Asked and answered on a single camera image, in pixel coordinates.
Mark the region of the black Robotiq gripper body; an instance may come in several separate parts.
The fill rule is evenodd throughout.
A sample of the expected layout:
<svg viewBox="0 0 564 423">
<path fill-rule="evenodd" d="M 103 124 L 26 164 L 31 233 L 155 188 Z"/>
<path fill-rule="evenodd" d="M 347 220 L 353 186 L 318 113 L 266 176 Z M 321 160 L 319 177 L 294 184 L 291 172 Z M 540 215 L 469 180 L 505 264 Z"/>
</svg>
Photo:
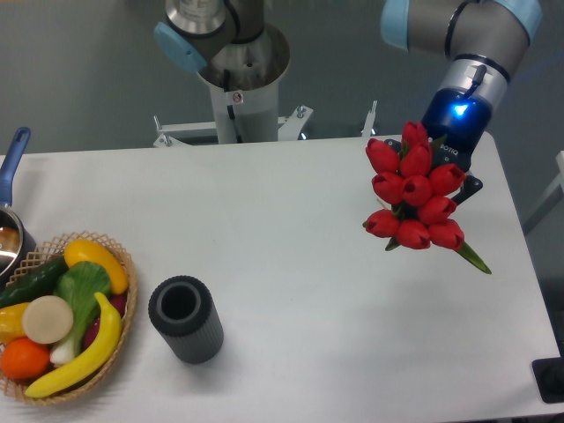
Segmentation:
<svg viewBox="0 0 564 423">
<path fill-rule="evenodd" d="M 453 88 L 441 89 L 420 121 L 404 125 L 400 170 L 427 174 L 435 167 L 454 165 L 468 172 L 491 115 L 484 101 Z"/>
</svg>

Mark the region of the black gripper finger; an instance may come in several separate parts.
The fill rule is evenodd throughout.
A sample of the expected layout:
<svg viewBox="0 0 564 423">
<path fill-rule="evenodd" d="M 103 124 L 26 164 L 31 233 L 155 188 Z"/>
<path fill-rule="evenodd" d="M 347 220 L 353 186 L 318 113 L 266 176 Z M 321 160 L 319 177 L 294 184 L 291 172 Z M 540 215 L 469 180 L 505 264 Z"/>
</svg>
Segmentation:
<svg viewBox="0 0 564 423">
<path fill-rule="evenodd" d="M 460 205 L 477 194 L 482 188 L 483 182 L 476 176 L 468 174 L 458 193 L 452 197 L 452 201 Z"/>
</svg>

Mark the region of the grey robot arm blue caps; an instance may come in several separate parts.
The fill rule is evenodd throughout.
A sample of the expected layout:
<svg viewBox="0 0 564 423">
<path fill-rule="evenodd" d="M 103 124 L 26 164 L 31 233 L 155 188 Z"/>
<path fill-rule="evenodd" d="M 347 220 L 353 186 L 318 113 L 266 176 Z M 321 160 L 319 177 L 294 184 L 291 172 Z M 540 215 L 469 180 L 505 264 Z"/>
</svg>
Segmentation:
<svg viewBox="0 0 564 423">
<path fill-rule="evenodd" d="M 391 46 L 440 54 L 450 66 L 421 122 L 443 139 L 436 165 L 467 172 L 471 156 L 530 47 L 537 1 L 388 1 L 381 34 Z"/>
</svg>

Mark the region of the robot base pedestal column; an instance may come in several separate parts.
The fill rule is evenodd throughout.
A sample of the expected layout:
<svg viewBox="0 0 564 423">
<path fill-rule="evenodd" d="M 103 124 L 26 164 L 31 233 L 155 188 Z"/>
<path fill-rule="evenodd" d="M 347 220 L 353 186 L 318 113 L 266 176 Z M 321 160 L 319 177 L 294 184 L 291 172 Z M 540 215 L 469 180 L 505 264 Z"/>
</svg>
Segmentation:
<svg viewBox="0 0 564 423">
<path fill-rule="evenodd" d="M 262 1 L 167 1 L 153 30 L 164 55 L 208 86 L 221 144 L 278 140 L 278 84 L 290 62 L 286 37 Z"/>
</svg>

